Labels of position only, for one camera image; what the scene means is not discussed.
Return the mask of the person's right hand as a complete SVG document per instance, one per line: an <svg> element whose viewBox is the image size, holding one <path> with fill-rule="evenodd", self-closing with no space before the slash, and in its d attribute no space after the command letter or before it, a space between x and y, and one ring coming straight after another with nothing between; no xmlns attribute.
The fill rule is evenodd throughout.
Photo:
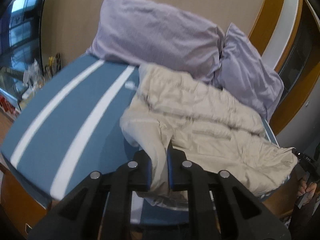
<svg viewBox="0 0 320 240"><path fill-rule="evenodd" d="M297 192L297 197L306 196L306 200L305 200L304 203L308 203L308 202L310 202L310 200L312 200L316 189L317 189L317 184L316 183L311 183L308 186L307 185L307 177L304 176L300 180L300 184L299 184L298 192Z"/></svg>

